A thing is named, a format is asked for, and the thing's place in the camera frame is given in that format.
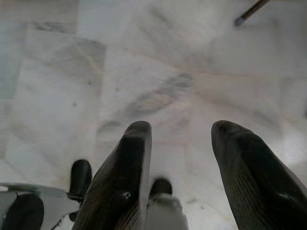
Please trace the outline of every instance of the floor tile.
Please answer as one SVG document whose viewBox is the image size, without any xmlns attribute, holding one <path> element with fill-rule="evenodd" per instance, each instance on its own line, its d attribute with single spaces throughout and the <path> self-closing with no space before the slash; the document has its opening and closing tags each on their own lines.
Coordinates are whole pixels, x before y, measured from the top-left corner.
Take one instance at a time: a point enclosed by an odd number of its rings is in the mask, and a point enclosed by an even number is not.
<svg viewBox="0 0 307 230">
<path fill-rule="evenodd" d="M 202 202 L 233 221 L 211 144 L 211 126 L 220 119 L 218 115 L 223 114 L 218 111 L 215 111 L 215 114 L 210 112 L 209 110 L 214 109 L 214 104 L 204 103 L 198 97 L 193 98 L 193 101 L 194 106 L 198 108 L 193 106 L 190 138 L 186 150 L 187 188 L 191 196 L 188 203 Z"/>
<path fill-rule="evenodd" d="M 75 22 L 78 0 L 2 0 L 1 20 Z"/>
<path fill-rule="evenodd" d="M 6 160 L 0 160 L 0 183 L 26 183 L 27 179 L 18 173 Z"/>
<path fill-rule="evenodd" d="M 184 142 L 192 74 L 109 47 L 103 77 L 100 141 L 118 141 L 134 121 L 146 120 L 154 141 Z"/>
<path fill-rule="evenodd" d="M 307 80 L 285 79 L 282 93 L 284 163 L 307 185 Z"/>
<path fill-rule="evenodd" d="M 7 141 L 10 134 L 10 113 L 12 100 L 0 100 L 0 159 L 5 158 Z"/>
<path fill-rule="evenodd" d="M 234 28 L 233 20 L 249 6 L 240 0 L 152 0 L 133 17 L 120 43 L 195 72 L 302 75 L 307 57 L 302 3 L 269 2 Z"/>
<path fill-rule="evenodd" d="M 189 230 L 235 230 L 236 226 L 210 207 L 195 201 L 184 209 Z"/>
<path fill-rule="evenodd" d="M 24 51 L 26 24 L 0 20 L 0 99 L 13 99 Z"/>
<path fill-rule="evenodd" d="M 140 0 L 80 0 L 77 35 L 114 44 L 140 4 Z"/>
<path fill-rule="evenodd" d="M 7 157 L 25 174 L 31 165 L 28 176 L 37 183 L 63 179 L 68 184 L 73 161 L 91 160 L 105 49 L 98 42 L 66 34 L 29 32 Z M 28 164 L 23 156 L 28 156 Z M 50 170 L 47 177 L 55 174 L 45 181 L 43 173 L 42 179 L 35 176 L 44 164 Z"/>
<path fill-rule="evenodd" d="M 215 121 L 228 118 L 251 129 L 282 156 L 279 78 L 198 75 L 195 92 L 209 106 L 205 108 L 208 117 L 216 115 Z"/>
</svg>

